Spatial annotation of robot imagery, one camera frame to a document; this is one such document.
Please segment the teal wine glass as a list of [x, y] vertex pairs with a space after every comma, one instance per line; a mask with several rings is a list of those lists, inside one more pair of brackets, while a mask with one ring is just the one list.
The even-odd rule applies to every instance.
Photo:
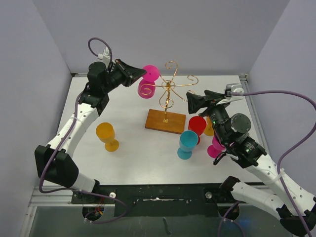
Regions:
[[180, 159], [187, 160], [192, 156], [192, 151], [198, 144], [199, 138], [198, 135], [191, 131], [184, 131], [180, 135], [179, 140], [179, 149], [177, 155]]

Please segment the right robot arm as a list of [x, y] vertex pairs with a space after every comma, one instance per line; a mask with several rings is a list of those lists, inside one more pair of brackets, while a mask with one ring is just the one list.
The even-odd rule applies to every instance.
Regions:
[[205, 90], [200, 96], [187, 92], [189, 114], [201, 108], [200, 117], [209, 117], [215, 136], [229, 156], [242, 169], [260, 179], [272, 192], [254, 188], [230, 176], [222, 184], [220, 197], [251, 204], [279, 220], [290, 233], [311, 236], [316, 225], [316, 197], [293, 181], [281, 168], [281, 160], [274, 162], [267, 151], [249, 135], [250, 120], [244, 114], [228, 116], [226, 107], [246, 96], [244, 92], [226, 89], [225, 93]]

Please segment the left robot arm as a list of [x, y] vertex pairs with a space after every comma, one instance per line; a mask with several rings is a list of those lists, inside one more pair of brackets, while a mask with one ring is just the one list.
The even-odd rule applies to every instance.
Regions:
[[109, 93], [118, 86], [130, 87], [146, 74], [146, 70], [135, 68], [116, 59], [111, 68], [103, 62], [94, 62], [88, 68], [87, 83], [75, 99], [74, 112], [70, 119], [47, 143], [35, 149], [35, 160], [39, 177], [39, 191], [48, 181], [60, 186], [60, 190], [83, 192], [90, 203], [99, 200], [101, 191], [97, 181], [80, 173], [73, 161], [74, 151], [92, 123], [102, 114], [109, 102]]

